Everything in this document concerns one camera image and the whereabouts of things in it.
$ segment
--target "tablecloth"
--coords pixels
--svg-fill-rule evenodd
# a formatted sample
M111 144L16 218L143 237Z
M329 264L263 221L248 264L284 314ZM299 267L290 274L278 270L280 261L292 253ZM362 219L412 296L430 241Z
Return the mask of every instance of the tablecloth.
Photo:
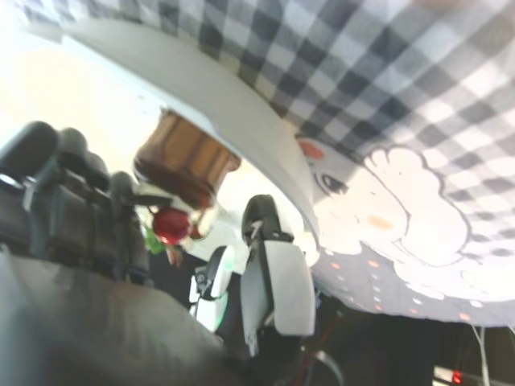
M515 2L26 0L189 42L299 129L316 285L348 306L515 325Z

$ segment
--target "red light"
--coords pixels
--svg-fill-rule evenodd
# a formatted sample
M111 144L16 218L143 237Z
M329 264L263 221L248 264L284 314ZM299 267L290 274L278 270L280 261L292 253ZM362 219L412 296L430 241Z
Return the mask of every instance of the red light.
M177 245L189 235L192 225L187 213L173 207L165 207L154 215L152 228L162 243Z
M462 384L464 382L464 374L462 372L452 373L452 384Z

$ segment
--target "red cherry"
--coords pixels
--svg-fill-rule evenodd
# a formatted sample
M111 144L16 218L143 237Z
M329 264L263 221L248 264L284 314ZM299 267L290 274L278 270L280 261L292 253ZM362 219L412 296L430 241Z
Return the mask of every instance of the red cherry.
M187 213L164 207L154 215L152 228L158 239L166 245L177 245L192 229Z

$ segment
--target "cartoon paw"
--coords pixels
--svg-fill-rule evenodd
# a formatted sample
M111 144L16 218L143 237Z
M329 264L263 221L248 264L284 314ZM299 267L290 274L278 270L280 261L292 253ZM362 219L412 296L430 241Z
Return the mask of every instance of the cartoon paw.
M439 179L412 150L375 150L365 159L365 165L410 213L424 207L427 200L439 199Z

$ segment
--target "gingham pattern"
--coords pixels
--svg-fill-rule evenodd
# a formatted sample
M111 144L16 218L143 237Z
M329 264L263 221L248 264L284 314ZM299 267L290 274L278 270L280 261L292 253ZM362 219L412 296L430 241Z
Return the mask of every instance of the gingham pattern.
M176 35L234 71L301 135L357 161L376 146L420 152L470 225L462 253L515 257L515 2L27 0L17 7L29 22L123 18ZM477 310L455 299L414 313L413 294L393 271L391 296L377 302L376 285L342 284L333 260L323 257L315 278L351 305L515 324L515 312L499 316L500 305ZM367 268L352 263L357 277L368 277ZM513 311L515 302L503 307Z

